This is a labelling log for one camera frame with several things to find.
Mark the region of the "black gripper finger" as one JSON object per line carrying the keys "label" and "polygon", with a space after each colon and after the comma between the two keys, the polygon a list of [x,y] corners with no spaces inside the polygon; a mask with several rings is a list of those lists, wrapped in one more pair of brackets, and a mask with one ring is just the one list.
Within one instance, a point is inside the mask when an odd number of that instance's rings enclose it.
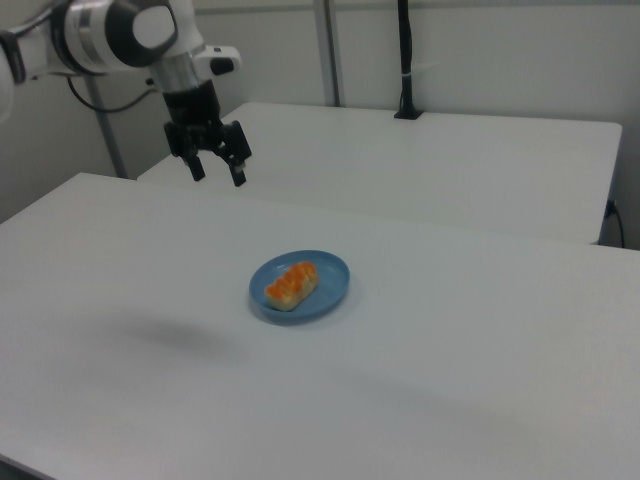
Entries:
{"label": "black gripper finger", "polygon": [[194,181],[201,181],[205,178],[206,174],[197,153],[190,153],[184,156],[183,161],[189,168]]}
{"label": "black gripper finger", "polygon": [[246,183],[245,161],[247,157],[240,154],[231,154],[227,160],[230,174],[235,187],[241,187]]}

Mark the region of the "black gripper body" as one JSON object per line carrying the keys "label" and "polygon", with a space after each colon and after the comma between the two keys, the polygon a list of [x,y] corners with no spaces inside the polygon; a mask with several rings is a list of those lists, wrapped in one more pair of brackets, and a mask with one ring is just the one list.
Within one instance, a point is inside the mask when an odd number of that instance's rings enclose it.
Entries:
{"label": "black gripper body", "polygon": [[170,121],[164,125],[171,153],[187,161],[209,151],[225,161],[245,161],[251,148],[238,121],[224,123],[211,80],[180,92],[162,94]]}

